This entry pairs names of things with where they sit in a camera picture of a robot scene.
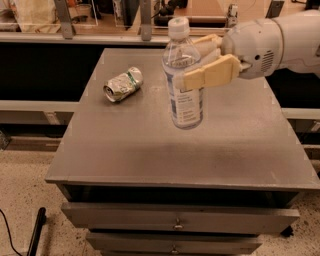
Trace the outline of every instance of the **speckled floor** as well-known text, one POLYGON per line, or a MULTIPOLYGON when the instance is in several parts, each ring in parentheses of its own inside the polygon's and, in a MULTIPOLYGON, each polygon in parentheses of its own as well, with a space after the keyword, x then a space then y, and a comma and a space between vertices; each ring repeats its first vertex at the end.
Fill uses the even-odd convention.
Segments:
MULTIPOLYGON (((100 255, 86 242, 86 231, 75 229, 61 213, 60 205, 65 199, 60 191, 44 181, 54 155, 43 151, 0 151, 0 208, 7 216, 13 244, 26 255, 38 210, 45 207, 47 222, 37 255, 100 255)), ((320 192, 306 194, 294 208, 301 214, 292 225, 294 236, 262 236, 264 243, 254 256, 320 255, 320 192)), ((10 247, 2 216, 0 255, 16 255, 10 247)))

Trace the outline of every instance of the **plastic water bottle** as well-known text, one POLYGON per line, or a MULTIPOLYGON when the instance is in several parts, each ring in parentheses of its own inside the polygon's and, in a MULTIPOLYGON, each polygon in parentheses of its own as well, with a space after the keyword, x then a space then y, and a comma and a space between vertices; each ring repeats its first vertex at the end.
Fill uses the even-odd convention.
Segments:
POLYGON ((203 89, 180 91, 172 84, 172 78, 178 72, 200 61, 200 53, 189 38, 189 20, 185 17, 169 21, 170 42, 162 57, 162 65, 167 76, 168 91, 171 101, 172 120, 176 127, 191 129, 203 119, 203 89))

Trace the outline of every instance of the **crushed can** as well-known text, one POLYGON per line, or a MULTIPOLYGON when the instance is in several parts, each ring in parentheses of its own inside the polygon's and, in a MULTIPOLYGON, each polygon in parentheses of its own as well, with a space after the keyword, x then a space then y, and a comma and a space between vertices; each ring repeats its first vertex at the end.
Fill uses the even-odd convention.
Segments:
POLYGON ((142 84, 141 71, 131 67, 125 73, 108 80, 104 84, 103 91, 111 102, 119 102, 136 92, 142 84))

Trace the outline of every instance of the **drawer handle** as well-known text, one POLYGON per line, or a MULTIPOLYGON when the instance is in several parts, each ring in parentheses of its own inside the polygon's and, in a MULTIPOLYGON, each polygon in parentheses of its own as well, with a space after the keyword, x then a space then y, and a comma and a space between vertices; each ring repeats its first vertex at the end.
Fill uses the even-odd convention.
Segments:
POLYGON ((172 254, 172 255, 178 255, 178 254, 179 254, 179 251, 177 251, 175 245, 174 245, 173 248, 172 248, 171 254, 172 254))
POLYGON ((183 229, 183 226, 182 226, 181 223, 180 223, 180 219, 178 219, 178 218, 176 219, 176 225, 173 226, 173 229, 174 229, 174 230, 177 230, 177 231, 183 229))

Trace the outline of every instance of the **gray cabinet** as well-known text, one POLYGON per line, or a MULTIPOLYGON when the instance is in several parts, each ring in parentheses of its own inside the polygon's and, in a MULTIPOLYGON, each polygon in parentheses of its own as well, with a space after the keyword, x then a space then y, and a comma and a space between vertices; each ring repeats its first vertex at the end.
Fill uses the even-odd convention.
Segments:
POLYGON ((177 129, 162 50, 105 49, 46 181, 103 255, 239 255, 299 217, 319 179, 264 78, 205 90, 204 119, 177 129), (136 66, 141 89, 120 104, 104 82, 136 66))

